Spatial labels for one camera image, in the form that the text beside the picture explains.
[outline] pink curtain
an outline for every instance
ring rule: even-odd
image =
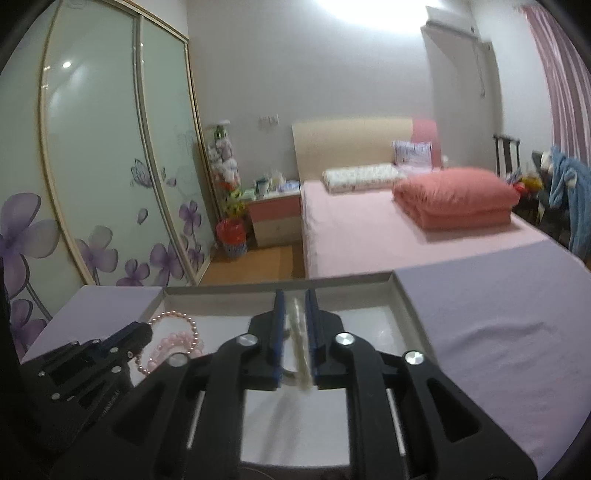
[[[521,10],[530,23],[544,65],[550,91],[554,143],[564,153],[589,165],[591,74],[552,15],[539,5],[524,5]]]

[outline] pearl necklace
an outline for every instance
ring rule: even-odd
[[[142,367],[142,354],[144,350],[142,350],[138,355],[135,357],[135,365],[138,367],[138,372],[144,375],[149,375],[153,370],[158,367],[160,363],[164,360],[164,357],[167,356],[170,349],[176,346],[183,346],[187,349],[187,355],[194,358],[195,356],[200,356],[201,352],[197,349],[197,344],[199,342],[199,333],[197,331],[197,323],[194,320],[191,320],[191,317],[188,316],[186,313],[180,313],[175,310],[172,312],[165,312],[161,313],[160,315],[156,315],[156,317],[150,319],[148,325],[153,327],[154,324],[158,323],[160,320],[166,317],[178,317],[183,320],[186,320],[191,326],[191,333],[183,332],[183,333],[171,333],[168,338],[163,339],[160,344],[155,348],[150,360],[148,361],[148,368]]]

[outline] folded pink quilt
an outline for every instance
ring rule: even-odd
[[[481,168],[451,168],[403,180],[392,189],[423,229],[477,228],[511,221],[519,194]]]

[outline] purple bed sheet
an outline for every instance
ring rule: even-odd
[[[542,478],[591,411],[591,273],[551,240],[396,273],[442,370]]]

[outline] wooden floor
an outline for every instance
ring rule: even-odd
[[[257,248],[232,259],[218,250],[199,285],[261,283],[305,278],[302,244]]]

